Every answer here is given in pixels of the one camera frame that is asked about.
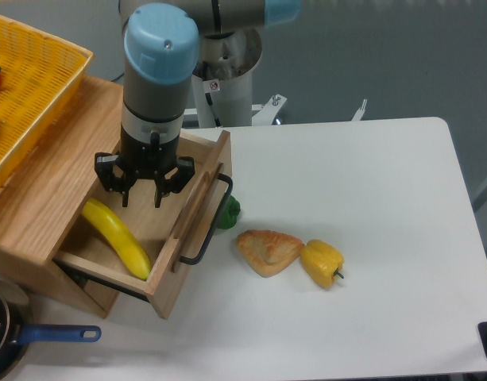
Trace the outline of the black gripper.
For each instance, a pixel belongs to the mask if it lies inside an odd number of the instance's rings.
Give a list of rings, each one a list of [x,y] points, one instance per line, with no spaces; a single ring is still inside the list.
[[[150,133],[148,141],[131,137],[121,128],[118,154],[95,153],[95,172],[107,192],[122,196],[122,206],[129,203],[129,191],[140,179],[155,183],[154,206],[160,207],[163,198],[179,194],[195,174],[195,161],[191,156],[176,158],[179,137],[162,143],[159,133]]]

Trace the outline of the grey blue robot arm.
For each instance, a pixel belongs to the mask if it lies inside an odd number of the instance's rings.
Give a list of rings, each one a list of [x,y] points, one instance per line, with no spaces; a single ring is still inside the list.
[[[120,149],[95,157],[103,188],[127,198],[147,179],[157,201],[181,192],[195,174],[193,159],[176,153],[188,95],[202,128],[250,125],[258,30],[293,21],[301,8],[299,1],[120,2]]]

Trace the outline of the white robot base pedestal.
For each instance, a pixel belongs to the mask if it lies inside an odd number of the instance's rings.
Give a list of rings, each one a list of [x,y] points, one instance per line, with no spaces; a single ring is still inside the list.
[[[274,94],[265,103],[253,103],[253,72],[262,51],[256,29],[201,37],[191,81],[195,107],[185,111],[186,124],[201,129],[279,125],[285,96]]]

